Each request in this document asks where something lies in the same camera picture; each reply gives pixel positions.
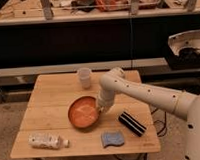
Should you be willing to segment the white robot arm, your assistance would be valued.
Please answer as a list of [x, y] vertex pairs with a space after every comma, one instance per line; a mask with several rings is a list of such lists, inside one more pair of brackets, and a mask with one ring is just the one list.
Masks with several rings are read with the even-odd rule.
[[200, 160], [200, 94], [129, 81], [119, 67], [105, 72], [99, 80], [99, 110], [108, 111], [119, 93], [174, 114], [187, 124], [185, 160]]

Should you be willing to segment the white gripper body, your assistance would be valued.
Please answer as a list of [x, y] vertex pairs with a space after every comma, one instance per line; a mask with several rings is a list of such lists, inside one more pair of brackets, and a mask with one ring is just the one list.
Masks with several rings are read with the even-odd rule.
[[115, 93], [101, 89], [96, 97], [97, 109], [100, 113], [106, 113], [114, 105]]

